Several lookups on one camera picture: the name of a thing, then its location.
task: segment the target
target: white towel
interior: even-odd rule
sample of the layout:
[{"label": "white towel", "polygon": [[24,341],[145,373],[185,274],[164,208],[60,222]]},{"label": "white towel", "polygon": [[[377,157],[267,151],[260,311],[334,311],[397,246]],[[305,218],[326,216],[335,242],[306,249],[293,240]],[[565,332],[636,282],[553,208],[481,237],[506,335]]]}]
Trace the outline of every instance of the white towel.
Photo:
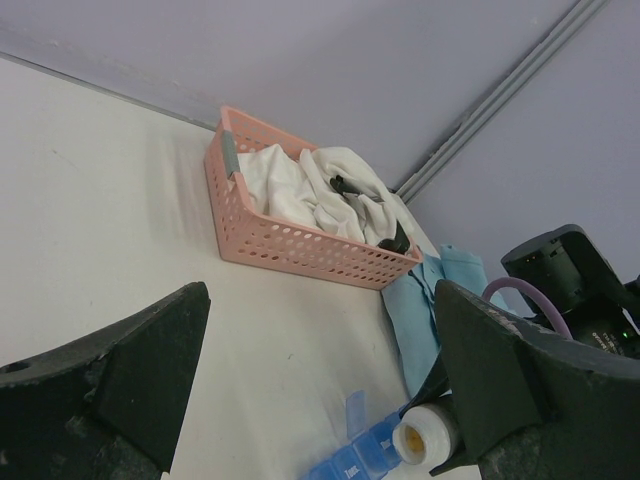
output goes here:
[{"label": "white towel", "polygon": [[[254,207],[260,213],[378,245],[394,238],[396,221],[407,234],[413,225],[373,169],[343,147],[303,150],[300,162],[279,145],[238,155]],[[340,175],[363,194],[349,202],[330,186]]]}]

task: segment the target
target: laundry basket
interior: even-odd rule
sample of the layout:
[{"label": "laundry basket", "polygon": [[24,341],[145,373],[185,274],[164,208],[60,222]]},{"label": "laundry basket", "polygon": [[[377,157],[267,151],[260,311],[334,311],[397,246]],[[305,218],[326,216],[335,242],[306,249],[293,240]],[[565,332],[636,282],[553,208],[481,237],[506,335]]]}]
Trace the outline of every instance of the laundry basket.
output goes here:
[{"label": "laundry basket", "polygon": [[380,290],[422,262],[412,242],[408,255],[257,213],[240,173],[237,152],[274,143],[294,160],[316,146],[229,107],[222,107],[207,149],[205,170],[220,256],[229,262]]}]

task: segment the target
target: white table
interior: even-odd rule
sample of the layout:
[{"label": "white table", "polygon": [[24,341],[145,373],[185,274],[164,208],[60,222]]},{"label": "white table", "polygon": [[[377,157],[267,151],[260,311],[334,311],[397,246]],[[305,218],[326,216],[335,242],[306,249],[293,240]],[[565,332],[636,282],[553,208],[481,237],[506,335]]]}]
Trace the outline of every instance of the white table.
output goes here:
[{"label": "white table", "polygon": [[353,391],[371,424],[406,402],[379,293],[220,260],[212,132],[5,60],[0,85],[0,365],[203,280],[211,313],[171,479],[295,479],[346,441]]}]

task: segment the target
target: cable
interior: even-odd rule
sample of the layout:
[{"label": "cable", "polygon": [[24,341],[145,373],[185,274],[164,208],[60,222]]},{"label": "cable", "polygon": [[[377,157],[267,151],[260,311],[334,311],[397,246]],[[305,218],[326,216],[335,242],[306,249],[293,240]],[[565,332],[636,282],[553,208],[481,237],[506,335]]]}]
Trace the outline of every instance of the cable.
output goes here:
[{"label": "cable", "polygon": [[490,302],[494,293],[501,288],[509,287],[515,288],[533,300],[533,302],[540,307],[542,313],[549,319],[556,332],[566,338],[573,339],[573,336],[569,331],[569,327],[567,327],[567,322],[564,321],[564,318],[562,318],[558,309],[553,305],[553,303],[551,303],[551,300],[549,300],[544,293],[529,282],[513,277],[498,278],[487,285],[487,288],[482,292],[482,299],[486,302]]}]

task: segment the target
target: folded clothing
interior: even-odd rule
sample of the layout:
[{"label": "folded clothing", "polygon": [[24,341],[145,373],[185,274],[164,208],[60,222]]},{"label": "folded clothing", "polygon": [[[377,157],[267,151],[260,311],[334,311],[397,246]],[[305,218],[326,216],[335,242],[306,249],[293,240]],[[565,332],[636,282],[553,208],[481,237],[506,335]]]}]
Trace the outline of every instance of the folded clothing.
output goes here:
[{"label": "folded clothing", "polygon": [[[454,281],[476,295],[481,295],[488,284],[480,257],[442,245],[440,258],[425,254],[423,263],[382,290],[411,397],[420,390],[440,351],[433,307],[436,283],[442,279]],[[500,294],[495,294],[491,302],[508,310]]]},{"label": "folded clothing", "polygon": [[[377,246],[393,239],[399,222],[406,234],[413,224],[373,169],[349,148],[305,149],[300,161],[280,145],[238,155],[255,209],[265,215],[361,243]],[[342,177],[361,194],[348,199],[330,185]]]}]

